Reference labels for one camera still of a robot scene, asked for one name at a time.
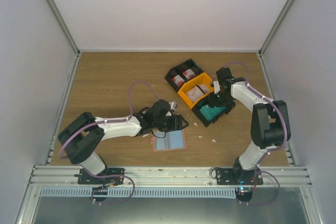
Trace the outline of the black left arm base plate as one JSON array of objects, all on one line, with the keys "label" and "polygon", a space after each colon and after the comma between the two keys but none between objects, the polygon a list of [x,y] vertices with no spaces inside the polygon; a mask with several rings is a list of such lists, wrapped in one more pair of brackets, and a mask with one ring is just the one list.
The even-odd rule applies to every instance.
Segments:
[{"label": "black left arm base plate", "polygon": [[78,174],[74,176],[78,179],[79,185],[121,185],[123,184],[124,168],[108,167],[99,175],[90,175],[86,170],[80,169]]}]

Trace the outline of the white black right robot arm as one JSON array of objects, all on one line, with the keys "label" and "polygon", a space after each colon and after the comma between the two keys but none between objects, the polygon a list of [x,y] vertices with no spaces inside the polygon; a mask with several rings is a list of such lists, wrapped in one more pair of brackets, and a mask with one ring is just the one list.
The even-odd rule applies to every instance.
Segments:
[{"label": "white black right robot arm", "polygon": [[290,123],[287,104],[273,100],[253,88],[245,78],[235,78],[228,67],[220,68],[211,81],[214,92],[209,106],[225,107],[231,111],[239,101],[251,113],[251,143],[233,165],[233,180],[240,185],[247,183],[260,163],[271,152],[285,147],[290,140]]}]

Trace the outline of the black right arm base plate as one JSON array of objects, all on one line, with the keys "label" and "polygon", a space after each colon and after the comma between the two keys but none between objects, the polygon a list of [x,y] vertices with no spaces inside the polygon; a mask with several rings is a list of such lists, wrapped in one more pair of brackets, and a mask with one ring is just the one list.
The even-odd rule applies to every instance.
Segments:
[{"label": "black right arm base plate", "polygon": [[253,170],[235,172],[233,168],[214,167],[209,175],[216,180],[217,185],[254,186],[264,183],[262,177],[255,176]]}]

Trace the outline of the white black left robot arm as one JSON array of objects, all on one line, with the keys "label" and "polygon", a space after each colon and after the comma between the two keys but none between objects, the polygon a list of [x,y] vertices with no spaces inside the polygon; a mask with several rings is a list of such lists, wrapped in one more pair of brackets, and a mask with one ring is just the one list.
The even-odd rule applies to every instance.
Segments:
[{"label": "white black left robot arm", "polygon": [[96,184],[103,184],[112,174],[96,153],[97,146],[110,138],[183,130],[188,127],[188,121],[175,113],[176,108],[176,102],[159,99],[151,107],[130,111],[130,115],[121,118],[100,118],[85,112],[59,133],[59,158],[80,165]]}]

